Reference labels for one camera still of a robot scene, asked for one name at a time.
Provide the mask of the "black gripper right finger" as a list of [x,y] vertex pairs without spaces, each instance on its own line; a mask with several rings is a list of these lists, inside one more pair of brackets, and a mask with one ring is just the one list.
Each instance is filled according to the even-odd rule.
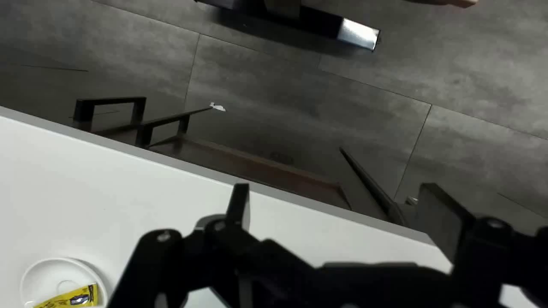
[[539,308],[548,306],[548,227],[534,234],[493,215],[474,215],[434,183],[419,186],[417,227],[452,261],[453,302],[462,308],[503,308],[505,283]]

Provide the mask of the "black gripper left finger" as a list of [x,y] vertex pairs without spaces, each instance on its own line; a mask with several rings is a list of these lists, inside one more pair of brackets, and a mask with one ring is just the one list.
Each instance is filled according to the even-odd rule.
[[239,282],[220,249],[222,230],[243,227],[250,184],[236,183],[227,210],[202,217],[190,234],[145,232],[116,282],[107,308],[183,308],[188,294],[210,289],[222,304],[239,304]]

